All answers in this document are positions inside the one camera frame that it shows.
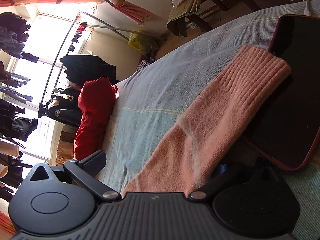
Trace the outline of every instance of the pink knitted fabric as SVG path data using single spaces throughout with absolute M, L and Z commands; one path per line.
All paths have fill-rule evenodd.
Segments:
M 128 191 L 184 192 L 202 186 L 265 99 L 290 74 L 282 59 L 242 46 L 164 135 Z

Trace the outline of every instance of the phone case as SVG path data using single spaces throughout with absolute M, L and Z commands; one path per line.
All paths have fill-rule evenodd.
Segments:
M 320 18 L 318 17 L 313 17 L 313 16 L 305 16 L 305 15 L 296 15 L 296 14 L 286 14 L 286 15 L 283 15 L 279 18 L 278 22 L 277 22 L 277 25 L 276 25 L 276 30 L 273 34 L 273 37 L 272 37 L 272 40 L 271 40 L 271 43 L 269 45 L 269 48 L 268 48 L 268 51 L 271 52 L 271 49 L 273 47 L 273 43 L 275 41 L 275 38 L 276 38 L 276 35 L 277 35 L 277 32 L 278 32 L 278 29 L 279 29 L 279 26 L 281 24 L 281 21 L 283 20 L 283 18 L 285 17 L 305 17 L 305 18 L 315 18 L 315 19 L 318 19 L 320 20 Z M 299 171 L 301 170 L 303 167 L 306 166 L 306 164 L 310 161 L 314 151 L 316 150 L 318 144 L 319 144 L 319 139 L 320 139 L 320 127 L 318 129 L 318 132 L 313 140 L 313 143 L 306 155 L 306 157 L 304 158 L 304 160 L 300 163 L 300 165 L 296 168 L 291 168 L 291 167 L 288 167 L 286 164 L 282 163 L 281 161 L 275 159 L 274 157 L 268 155 L 267 153 L 265 153 L 264 151 L 262 151 L 261 149 L 259 149 L 256 145 L 254 145 L 253 143 L 250 142 L 250 140 L 248 138 L 245 137 L 245 140 L 246 142 L 251 146 L 253 147 L 255 150 L 257 150 L 262 156 L 264 156 L 268 161 L 270 161 L 271 163 L 273 163 L 274 165 L 276 165 L 278 168 L 280 168 L 281 170 L 283 171 Z

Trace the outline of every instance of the bright window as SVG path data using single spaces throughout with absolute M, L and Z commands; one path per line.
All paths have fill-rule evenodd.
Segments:
M 68 8 L 68 15 L 74 15 L 72 17 L 70 16 L 73 19 L 76 17 L 76 14 L 80 9 L 83 10 L 82 6 L 79 4 L 77 4 L 77 6 L 73 5 L 72 7 L 64 7 L 64 5 L 54 5 L 53 7 L 52 5 L 41 5 L 39 7 L 39 12 L 41 13 L 41 11 L 45 11 L 45 14 L 50 14 L 50 12 L 52 12 L 54 15 L 57 11 L 60 11 L 64 12 L 64 15 L 66 15 L 65 13 L 67 12 Z M 38 15 L 31 23 L 29 38 L 27 42 L 25 42 L 24 51 L 39 57 L 39 61 L 37 63 L 33 63 L 28 60 L 18 59 L 12 72 L 31 78 L 27 85 L 23 85 L 22 87 L 15 89 L 21 94 L 32 96 L 33 100 L 32 102 L 27 101 L 26 104 L 23 104 L 15 101 L 9 96 L 5 96 L 5 100 L 22 106 L 26 109 L 26 113 L 23 115 L 24 117 L 37 118 L 39 103 L 41 102 L 42 94 L 44 92 L 52 64 L 68 30 L 71 27 L 71 24 L 72 22 L 68 20 L 41 14 Z M 66 55 L 78 26 L 79 24 L 74 25 L 61 49 L 61 52 L 59 53 L 58 60 L 53 68 L 51 78 L 46 89 L 43 102 L 44 105 L 51 97 L 52 89 L 62 65 L 59 59 Z M 78 39 L 79 43 L 73 44 L 75 46 L 75 50 L 73 52 L 69 52 L 69 54 L 81 53 L 81 47 L 89 37 L 89 31 L 90 29 L 87 28 L 86 31 L 83 32 L 81 38 Z M 61 72 L 57 87 L 64 87 L 67 83 L 64 70 L 65 68 L 63 68 Z M 38 119 L 38 128 L 31 133 L 27 142 L 22 142 L 22 144 L 26 146 L 23 152 L 43 160 L 50 160 L 50 147 L 54 125 L 55 121 L 48 117 L 42 117 Z

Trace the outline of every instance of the bed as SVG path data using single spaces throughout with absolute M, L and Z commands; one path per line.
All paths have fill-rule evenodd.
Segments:
M 320 16 L 320 0 L 312 1 Z M 162 136 L 204 87 L 231 61 L 241 45 L 267 49 L 284 14 L 303 14 L 305 3 L 264 9 L 222 25 L 184 44 L 117 84 L 119 97 L 108 124 L 103 150 L 107 165 L 98 179 L 121 192 L 150 158 Z M 255 155 L 237 142 L 228 154 Z M 320 147 L 308 167 L 283 173 L 300 202 L 294 229 L 300 240 L 320 237 Z

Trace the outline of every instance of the red cushion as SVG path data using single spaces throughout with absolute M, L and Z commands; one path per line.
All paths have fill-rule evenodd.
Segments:
M 84 83 L 78 97 L 82 119 L 75 138 L 74 159 L 82 160 L 101 149 L 116 92 L 117 87 L 107 77 Z

